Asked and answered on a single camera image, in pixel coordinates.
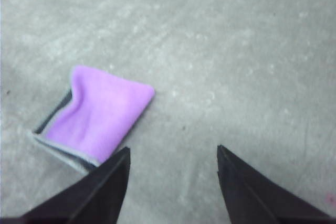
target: microfiber cloth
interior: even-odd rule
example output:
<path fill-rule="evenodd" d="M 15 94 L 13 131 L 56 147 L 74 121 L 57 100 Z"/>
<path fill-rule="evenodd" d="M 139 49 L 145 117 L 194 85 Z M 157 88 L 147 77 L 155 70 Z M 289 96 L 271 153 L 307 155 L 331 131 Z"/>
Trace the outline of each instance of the microfiber cloth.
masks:
<path fill-rule="evenodd" d="M 34 136 L 70 165 L 90 170 L 109 158 L 153 96 L 149 85 L 76 66 L 71 91 Z"/>

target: folded cloth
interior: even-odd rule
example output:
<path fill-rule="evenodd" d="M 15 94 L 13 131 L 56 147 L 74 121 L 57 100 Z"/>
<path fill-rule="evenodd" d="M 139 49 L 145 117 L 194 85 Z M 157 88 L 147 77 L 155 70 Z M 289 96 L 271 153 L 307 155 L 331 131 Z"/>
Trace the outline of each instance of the folded cloth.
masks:
<path fill-rule="evenodd" d="M 149 85 L 76 66 L 71 91 L 35 138 L 90 169 L 109 158 L 153 96 Z"/>

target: gray floor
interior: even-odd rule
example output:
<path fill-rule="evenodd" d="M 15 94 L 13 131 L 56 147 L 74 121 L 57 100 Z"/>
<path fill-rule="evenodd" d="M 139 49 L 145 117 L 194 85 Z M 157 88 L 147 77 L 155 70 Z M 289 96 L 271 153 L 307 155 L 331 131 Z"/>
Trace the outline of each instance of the gray floor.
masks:
<path fill-rule="evenodd" d="M 77 64 L 153 85 L 119 223 L 229 223 L 224 144 L 336 215 L 336 0 L 1 0 L 1 214 L 82 177 L 29 131 Z"/>

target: purple cloth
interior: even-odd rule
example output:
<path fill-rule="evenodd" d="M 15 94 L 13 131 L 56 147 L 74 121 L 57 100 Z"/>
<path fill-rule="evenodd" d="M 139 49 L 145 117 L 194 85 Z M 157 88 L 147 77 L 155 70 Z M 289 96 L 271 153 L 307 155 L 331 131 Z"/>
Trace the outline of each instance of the purple cloth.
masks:
<path fill-rule="evenodd" d="M 44 136 L 101 163 L 154 96 L 149 85 L 85 66 L 74 68 L 71 89 L 72 101 L 58 112 Z"/>

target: gray fabric edge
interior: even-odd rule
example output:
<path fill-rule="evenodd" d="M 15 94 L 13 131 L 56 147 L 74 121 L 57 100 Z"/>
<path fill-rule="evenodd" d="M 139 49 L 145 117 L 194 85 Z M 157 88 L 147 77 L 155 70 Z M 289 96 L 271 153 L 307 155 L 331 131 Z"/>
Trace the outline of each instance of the gray fabric edge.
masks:
<path fill-rule="evenodd" d="M 56 157 L 60 158 L 62 161 L 65 161 L 67 164 L 69 164 L 71 167 L 78 169 L 78 167 L 81 167 L 81 170 L 84 169 L 83 166 L 81 166 L 78 162 L 73 161 L 71 158 L 68 158 L 64 155 L 62 155 L 61 153 L 54 151 L 52 148 L 55 148 L 57 150 L 60 150 L 61 152 L 65 152 L 65 153 L 69 153 L 70 155 L 73 156 L 77 156 L 79 158 L 81 158 L 82 160 L 94 165 L 95 167 L 98 167 L 101 163 L 99 161 L 97 161 L 94 158 L 91 158 L 89 156 L 87 156 L 86 154 L 76 151 L 70 147 L 52 142 L 46 138 L 44 138 L 41 134 L 35 134 L 33 132 L 30 132 L 30 135 L 32 136 L 33 139 L 36 140 L 37 143 L 40 143 L 40 145 L 42 145 L 43 147 L 45 147 L 50 153 L 52 153 L 53 155 L 55 155 Z"/>

